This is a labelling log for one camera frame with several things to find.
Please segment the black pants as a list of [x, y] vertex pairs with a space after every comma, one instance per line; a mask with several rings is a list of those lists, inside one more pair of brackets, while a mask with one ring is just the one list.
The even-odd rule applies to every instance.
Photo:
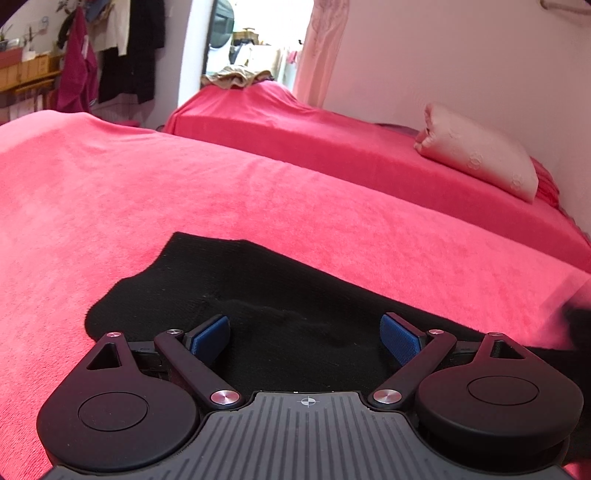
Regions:
[[359, 390], [394, 373], [379, 340], [384, 313], [462, 340], [500, 331], [531, 348], [583, 391], [590, 388], [590, 283], [550, 268], [478, 270], [466, 255], [389, 249], [339, 279], [245, 240], [176, 233], [144, 271], [118, 281], [88, 311], [98, 339], [150, 340], [228, 316], [230, 339], [211, 368], [243, 394]]

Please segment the black hanging coat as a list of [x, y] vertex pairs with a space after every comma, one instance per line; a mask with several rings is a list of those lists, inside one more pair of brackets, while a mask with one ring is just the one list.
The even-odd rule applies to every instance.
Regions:
[[125, 55], [118, 48], [102, 54], [98, 102], [120, 94], [135, 95], [138, 104], [155, 95], [155, 52], [165, 44], [165, 3], [162, 0], [130, 2], [130, 24]]

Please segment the magenta hanging garment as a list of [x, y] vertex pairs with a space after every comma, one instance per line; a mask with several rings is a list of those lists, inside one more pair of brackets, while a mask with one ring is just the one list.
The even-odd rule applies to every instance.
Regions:
[[57, 47], [64, 51], [64, 63], [56, 109], [63, 113], [90, 113], [98, 97], [98, 65], [82, 7], [78, 6], [62, 23]]

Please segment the white hanging shirt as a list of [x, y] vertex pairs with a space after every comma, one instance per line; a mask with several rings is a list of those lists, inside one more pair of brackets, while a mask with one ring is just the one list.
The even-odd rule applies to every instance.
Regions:
[[115, 48], [119, 56], [127, 54], [130, 0], [92, 1], [86, 10], [86, 21], [95, 52]]

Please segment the beige cloth on bed end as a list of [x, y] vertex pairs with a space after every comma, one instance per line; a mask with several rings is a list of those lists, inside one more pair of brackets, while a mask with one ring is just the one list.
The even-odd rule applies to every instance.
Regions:
[[273, 73], [270, 70], [252, 72], [241, 66], [226, 66], [217, 72], [202, 75], [200, 86], [216, 86], [223, 90], [232, 88], [245, 89], [257, 83], [273, 80]]

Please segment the pale pink pillow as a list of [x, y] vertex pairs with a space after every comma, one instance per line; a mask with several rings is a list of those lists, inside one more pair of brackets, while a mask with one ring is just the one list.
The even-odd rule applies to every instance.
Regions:
[[525, 147], [507, 134], [440, 103], [424, 110], [425, 127], [415, 138], [422, 156], [531, 203], [539, 180]]

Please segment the folded red blanket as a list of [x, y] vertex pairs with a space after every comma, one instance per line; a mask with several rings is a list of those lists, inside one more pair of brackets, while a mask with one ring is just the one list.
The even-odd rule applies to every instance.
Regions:
[[560, 190], [552, 174], [535, 158], [531, 158], [531, 162], [538, 179], [535, 200], [547, 204], [549, 207], [558, 211], [565, 218], [574, 223], [574, 218], [563, 208], [560, 202]]

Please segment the red blanket on near bed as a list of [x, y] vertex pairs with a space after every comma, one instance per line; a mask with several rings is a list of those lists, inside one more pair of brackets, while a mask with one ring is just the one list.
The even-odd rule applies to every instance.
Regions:
[[91, 347], [87, 310], [175, 232], [249, 240], [360, 287], [527, 345], [587, 272], [337, 178], [91, 115], [1, 129], [1, 472], [49, 463], [38, 410]]

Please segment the far bed with red cover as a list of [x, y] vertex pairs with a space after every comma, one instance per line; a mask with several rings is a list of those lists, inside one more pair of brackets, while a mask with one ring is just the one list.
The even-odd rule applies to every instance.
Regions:
[[305, 105], [273, 81], [206, 86], [170, 115], [164, 130], [362, 185], [590, 269], [589, 240], [547, 200], [521, 200], [421, 156], [405, 131]]

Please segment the wooden shelf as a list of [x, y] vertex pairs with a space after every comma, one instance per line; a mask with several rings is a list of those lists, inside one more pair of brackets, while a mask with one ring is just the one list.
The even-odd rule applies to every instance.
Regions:
[[57, 87], [61, 75], [61, 54], [37, 54], [29, 60], [22, 60], [22, 48], [1, 53], [1, 107], [7, 108], [29, 98], [43, 98]]

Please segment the pink curtain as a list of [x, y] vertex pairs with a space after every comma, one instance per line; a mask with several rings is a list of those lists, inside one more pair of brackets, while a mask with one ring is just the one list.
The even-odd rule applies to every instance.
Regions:
[[298, 61], [294, 96], [322, 107], [349, 18], [348, 0], [318, 0], [311, 10], [307, 35]]

